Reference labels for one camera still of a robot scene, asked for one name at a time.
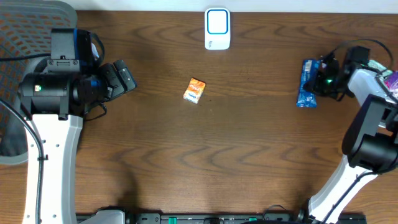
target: orange box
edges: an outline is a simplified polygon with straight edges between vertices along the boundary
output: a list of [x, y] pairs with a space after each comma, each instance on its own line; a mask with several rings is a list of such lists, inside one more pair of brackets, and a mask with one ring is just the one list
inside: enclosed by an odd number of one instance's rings
[[191, 78], [188, 88], [184, 93], [184, 99], [191, 101], [192, 103], [198, 103], [203, 90], [205, 90], [206, 83]]

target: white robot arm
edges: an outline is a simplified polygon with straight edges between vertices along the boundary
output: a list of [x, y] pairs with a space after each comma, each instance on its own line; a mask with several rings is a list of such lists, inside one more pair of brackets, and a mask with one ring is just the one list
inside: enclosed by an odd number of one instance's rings
[[[389, 137], [382, 136], [380, 137], [381, 141], [391, 142], [396, 137], [397, 130], [393, 127], [394, 118], [395, 116], [395, 104], [394, 101], [386, 94], [386, 92], [380, 86], [380, 83], [376, 80], [377, 73], [367, 70], [367, 69], [357, 69], [353, 72], [349, 82], [348, 82], [348, 89], [354, 93], [355, 97], [357, 98], [359, 104], [363, 106], [361, 108], [362, 113], [368, 113], [369, 116], [367, 119], [369, 122], [365, 125], [361, 125], [358, 127], [350, 127], [348, 130], [345, 140], [349, 139], [350, 136], [347, 135], [358, 135], [358, 140], [360, 141], [357, 143], [355, 147], [366, 147], [363, 146], [365, 142], [362, 142], [363, 138], [366, 138], [366, 135], [377, 136], [377, 126], [386, 128], [386, 122], [389, 125], [388, 128], [391, 128], [394, 132], [394, 136]], [[358, 113], [357, 117], [364, 117], [363, 114], [361, 115], [360, 112]], [[383, 118], [382, 116], [386, 115], [383, 113], [389, 113], [387, 117]], [[378, 160], [378, 159], [386, 159], [388, 156], [392, 156], [392, 158], [397, 155], [397, 148], [394, 145], [390, 146], [391, 148], [383, 151], [377, 151], [377, 148], [372, 149], [373, 154], [375, 154], [373, 158], [368, 154], [370, 152], [355, 152], [355, 153], [365, 153], [367, 160]], [[311, 197], [308, 202], [308, 215], [313, 217], [314, 220], [318, 220], [319, 222], [324, 223], [336, 223], [338, 221], [338, 217], [340, 213], [343, 211], [345, 206], [351, 201], [351, 199], [364, 187], [367, 183], [374, 180], [378, 172], [383, 172], [380, 170], [380, 164], [376, 166], [372, 166], [372, 163], [368, 163], [362, 161], [362, 163], [358, 163], [357, 161], [353, 161], [352, 151], [349, 151], [343, 148], [343, 152], [345, 155], [343, 156], [337, 170], [333, 173], [333, 175], [329, 178], [328, 182], [323, 186], [321, 191]], [[384, 165], [384, 169], [392, 169], [396, 166], [396, 158], [394, 160], [387, 160], [385, 161], [386, 164]]]
[[[86, 30], [53, 29], [52, 52], [44, 58], [43, 72], [29, 72], [21, 82], [21, 105], [36, 135], [27, 130], [28, 177], [23, 224], [77, 224], [75, 211], [76, 149], [83, 118], [95, 106], [111, 101], [136, 87], [122, 60], [102, 66], [104, 48]], [[102, 48], [92, 54], [91, 38]], [[36, 140], [43, 149], [39, 156]], [[43, 167], [39, 178], [39, 167]], [[125, 224], [120, 210], [97, 213], [84, 224]]]

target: white plug-in device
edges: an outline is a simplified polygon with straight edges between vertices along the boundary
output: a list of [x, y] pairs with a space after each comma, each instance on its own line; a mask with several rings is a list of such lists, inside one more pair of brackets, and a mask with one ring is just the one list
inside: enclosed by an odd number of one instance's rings
[[231, 23], [228, 9], [209, 8], [205, 12], [205, 47], [225, 50], [231, 42]]

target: green indicator light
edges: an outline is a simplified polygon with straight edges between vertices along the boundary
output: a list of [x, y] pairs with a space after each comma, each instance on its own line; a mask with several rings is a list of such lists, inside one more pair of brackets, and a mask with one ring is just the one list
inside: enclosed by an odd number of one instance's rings
[[35, 91], [42, 91], [42, 86], [35, 85]]

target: white wall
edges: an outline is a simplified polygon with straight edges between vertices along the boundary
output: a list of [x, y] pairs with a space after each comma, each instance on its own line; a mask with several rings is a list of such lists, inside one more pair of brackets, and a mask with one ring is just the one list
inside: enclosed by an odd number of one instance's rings
[[398, 0], [61, 0], [75, 9], [127, 11], [398, 13]]

